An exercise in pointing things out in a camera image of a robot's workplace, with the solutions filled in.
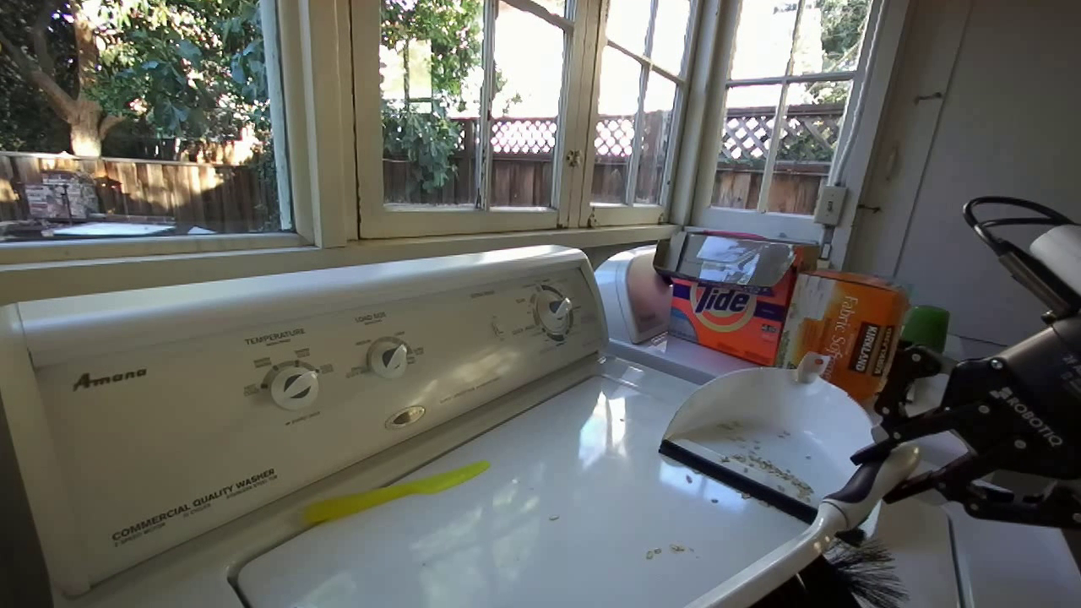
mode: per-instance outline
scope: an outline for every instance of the white washing machine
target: white washing machine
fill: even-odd
[[[701,375],[603,355],[564,248],[33,302],[0,330],[18,606],[654,608],[802,529],[654,451]],[[954,606],[941,510],[879,529],[909,606]]]

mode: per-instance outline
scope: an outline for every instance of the box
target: box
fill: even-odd
[[[780,283],[766,292],[675,276],[668,287],[673,330],[701,347],[753,365],[772,365],[795,283],[797,267],[791,267]]]
[[[904,296],[880,279],[815,271],[799,274],[788,321],[784,365],[795,368],[808,350],[828,355],[828,381],[853,402],[872,404],[885,385]]]

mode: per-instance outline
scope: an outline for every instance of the white wall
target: white wall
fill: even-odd
[[[968,346],[1009,346],[1041,326],[1042,308],[960,207],[999,194],[1081,221],[1076,22],[1076,0],[912,2],[844,267],[947,303]]]

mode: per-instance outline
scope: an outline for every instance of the dial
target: dial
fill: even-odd
[[[574,302],[552,287],[533,295],[538,321],[547,339],[566,339],[574,325]]]
[[[368,350],[368,368],[381,379],[406,379],[407,346],[406,342],[375,342]]]
[[[280,365],[271,372],[268,391],[280,409],[308,409],[317,399],[317,372],[304,365]]]

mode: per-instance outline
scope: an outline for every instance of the wooden fence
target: wooden fence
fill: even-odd
[[[712,207],[751,211],[762,187],[762,156],[770,147],[772,108],[728,108],[722,145],[717,158],[717,199]],[[387,201],[471,201],[475,199],[475,120],[461,117],[461,151],[453,158],[456,174],[439,194],[413,194],[416,172],[407,161],[385,161]],[[841,106],[795,106],[784,116],[777,137],[777,168],[770,187],[770,211],[810,214],[817,187],[828,174],[829,151],[841,131]],[[658,194],[658,172],[666,161],[666,116],[644,116],[637,125],[629,116],[601,116],[593,131],[593,174],[590,197],[620,201],[629,199],[629,168],[637,147],[637,172],[630,199],[652,199]],[[494,201],[547,207],[550,172],[558,145],[558,117],[496,117],[494,120]]]
[[[214,234],[275,230],[273,165],[0,156],[0,221],[140,221]]]

